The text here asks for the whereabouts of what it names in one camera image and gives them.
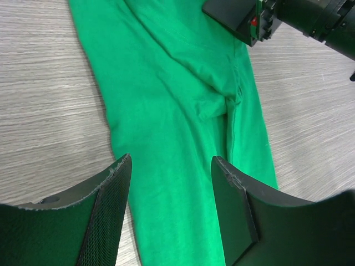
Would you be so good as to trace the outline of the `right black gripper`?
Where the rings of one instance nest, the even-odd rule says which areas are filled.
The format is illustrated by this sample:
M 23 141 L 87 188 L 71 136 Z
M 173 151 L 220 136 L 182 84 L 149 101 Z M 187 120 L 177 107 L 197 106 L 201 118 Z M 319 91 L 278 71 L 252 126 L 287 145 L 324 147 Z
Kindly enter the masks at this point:
M 282 21 L 277 18 L 280 1 L 208 0 L 202 11 L 249 47 L 268 40 Z

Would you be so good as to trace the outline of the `green t shirt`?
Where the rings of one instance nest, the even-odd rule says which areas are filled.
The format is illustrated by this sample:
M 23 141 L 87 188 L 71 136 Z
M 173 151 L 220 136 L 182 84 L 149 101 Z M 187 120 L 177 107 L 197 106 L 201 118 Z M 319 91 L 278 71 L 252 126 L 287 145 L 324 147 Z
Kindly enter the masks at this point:
M 129 207 L 143 265 L 224 265 L 214 156 L 277 187 L 246 45 L 202 5 L 69 1 L 113 153 L 132 157 Z

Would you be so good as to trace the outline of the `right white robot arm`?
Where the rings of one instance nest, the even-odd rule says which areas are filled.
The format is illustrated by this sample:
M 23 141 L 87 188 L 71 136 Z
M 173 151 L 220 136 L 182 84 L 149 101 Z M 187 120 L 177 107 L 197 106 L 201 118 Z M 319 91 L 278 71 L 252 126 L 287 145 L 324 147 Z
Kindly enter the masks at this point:
M 286 23 L 354 59 L 352 0 L 208 0 L 202 11 L 250 47 Z

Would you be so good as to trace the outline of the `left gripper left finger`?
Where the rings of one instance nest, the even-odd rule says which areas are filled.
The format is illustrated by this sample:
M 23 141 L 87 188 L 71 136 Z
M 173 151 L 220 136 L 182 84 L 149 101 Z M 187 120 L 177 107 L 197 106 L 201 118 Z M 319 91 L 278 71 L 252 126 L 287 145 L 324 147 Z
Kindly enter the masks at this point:
M 1 205 L 2 265 L 115 265 L 131 180 L 124 155 L 37 203 Z

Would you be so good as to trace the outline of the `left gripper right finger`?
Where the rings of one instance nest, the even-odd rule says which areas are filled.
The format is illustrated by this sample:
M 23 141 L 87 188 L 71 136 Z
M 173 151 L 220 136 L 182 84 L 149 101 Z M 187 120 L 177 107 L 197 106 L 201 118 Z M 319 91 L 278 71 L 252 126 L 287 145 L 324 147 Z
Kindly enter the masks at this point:
M 221 157 L 211 177 L 226 265 L 354 264 L 354 190 L 311 202 Z

